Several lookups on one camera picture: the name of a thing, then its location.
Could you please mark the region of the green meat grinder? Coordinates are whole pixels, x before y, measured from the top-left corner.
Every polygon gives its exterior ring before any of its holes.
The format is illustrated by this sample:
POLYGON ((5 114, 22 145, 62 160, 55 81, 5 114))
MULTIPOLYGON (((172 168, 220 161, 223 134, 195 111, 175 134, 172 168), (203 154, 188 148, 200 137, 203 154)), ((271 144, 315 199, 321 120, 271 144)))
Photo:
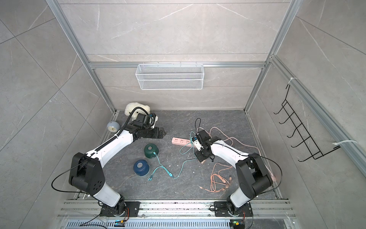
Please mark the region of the green meat grinder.
POLYGON ((144 155, 151 159, 157 157, 159 154, 159 149, 156 144, 149 143, 144 147, 144 155))

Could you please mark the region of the pink power strip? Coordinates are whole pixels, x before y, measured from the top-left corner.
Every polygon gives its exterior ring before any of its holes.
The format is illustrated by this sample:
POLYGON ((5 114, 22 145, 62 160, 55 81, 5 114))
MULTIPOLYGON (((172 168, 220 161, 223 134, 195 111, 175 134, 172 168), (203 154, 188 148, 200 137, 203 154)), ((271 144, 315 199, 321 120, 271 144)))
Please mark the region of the pink power strip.
POLYGON ((183 138, 178 138, 178 137, 172 138, 172 144, 177 145, 177 146, 182 146, 182 147, 192 147, 193 146, 192 142, 189 139, 183 139, 183 138))

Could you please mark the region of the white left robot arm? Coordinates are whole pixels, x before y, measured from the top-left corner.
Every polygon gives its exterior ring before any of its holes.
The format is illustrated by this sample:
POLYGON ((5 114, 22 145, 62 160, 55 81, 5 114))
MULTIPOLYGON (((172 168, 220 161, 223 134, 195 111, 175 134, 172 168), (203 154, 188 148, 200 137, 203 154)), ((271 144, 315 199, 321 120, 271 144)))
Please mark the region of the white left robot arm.
POLYGON ((164 128, 156 127, 158 116, 137 106, 120 130, 106 142, 87 153, 77 153, 71 161, 69 184, 112 209, 123 208, 121 194, 106 184, 103 167, 122 149, 140 138, 162 139, 164 128))

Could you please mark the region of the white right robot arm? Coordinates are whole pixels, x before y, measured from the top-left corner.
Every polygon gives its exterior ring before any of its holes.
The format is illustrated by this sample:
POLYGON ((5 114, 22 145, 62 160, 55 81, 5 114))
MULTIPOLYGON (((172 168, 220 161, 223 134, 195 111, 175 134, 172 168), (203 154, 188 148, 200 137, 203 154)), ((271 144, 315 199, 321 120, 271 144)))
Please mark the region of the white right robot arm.
POLYGON ((257 153, 244 153, 218 137, 210 137, 204 130, 191 137, 191 141, 197 148, 195 156, 200 162, 219 157, 236 169, 238 189, 227 198, 226 202, 232 214, 237 214, 245 204, 273 185, 270 170, 263 162, 265 159, 263 156, 257 153))

